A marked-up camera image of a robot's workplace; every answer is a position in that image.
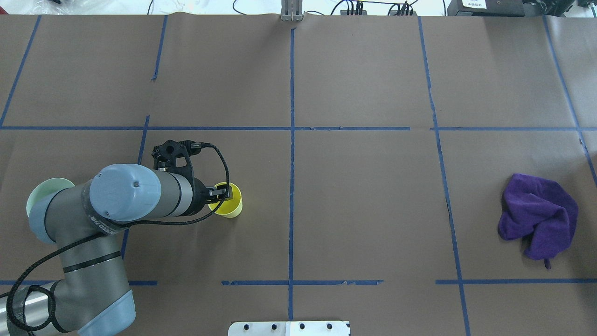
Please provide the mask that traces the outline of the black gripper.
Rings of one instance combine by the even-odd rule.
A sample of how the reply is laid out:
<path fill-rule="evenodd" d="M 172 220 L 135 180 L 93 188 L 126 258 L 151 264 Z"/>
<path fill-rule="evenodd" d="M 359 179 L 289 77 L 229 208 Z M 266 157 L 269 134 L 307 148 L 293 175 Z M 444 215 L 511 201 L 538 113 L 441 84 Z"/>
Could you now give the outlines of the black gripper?
<path fill-rule="evenodd" d="M 233 190 L 231 184 L 218 184 L 215 186 L 205 186 L 205 184 L 197 178 L 193 179 L 192 183 L 193 198 L 190 204 L 190 215 L 196 215 L 207 204 L 213 202 L 224 202 L 233 198 Z"/>

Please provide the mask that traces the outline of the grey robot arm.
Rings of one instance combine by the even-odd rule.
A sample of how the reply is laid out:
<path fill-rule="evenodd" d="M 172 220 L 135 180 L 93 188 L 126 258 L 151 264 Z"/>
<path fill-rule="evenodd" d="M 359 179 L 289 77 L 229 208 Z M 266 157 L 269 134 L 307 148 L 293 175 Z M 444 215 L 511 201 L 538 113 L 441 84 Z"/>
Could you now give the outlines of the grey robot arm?
<path fill-rule="evenodd" d="M 113 164 L 81 185 L 54 178 L 28 198 L 30 229 L 57 250 L 30 266 L 1 296 L 3 336 L 115 336 L 136 319 L 117 235 L 166 225 L 236 196 L 229 182 L 205 187 L 193 170 Z"/>

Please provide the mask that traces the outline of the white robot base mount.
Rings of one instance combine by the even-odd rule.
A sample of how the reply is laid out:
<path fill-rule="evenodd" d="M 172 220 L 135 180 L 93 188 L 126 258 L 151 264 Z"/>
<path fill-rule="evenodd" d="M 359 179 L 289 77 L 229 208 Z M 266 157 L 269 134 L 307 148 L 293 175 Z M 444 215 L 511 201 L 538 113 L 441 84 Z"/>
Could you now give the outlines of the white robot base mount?
<path fill-rule="evenodd" d="M 264 321 L 235 322 L 229 336 L 350 336 L 345 321 Z"/>

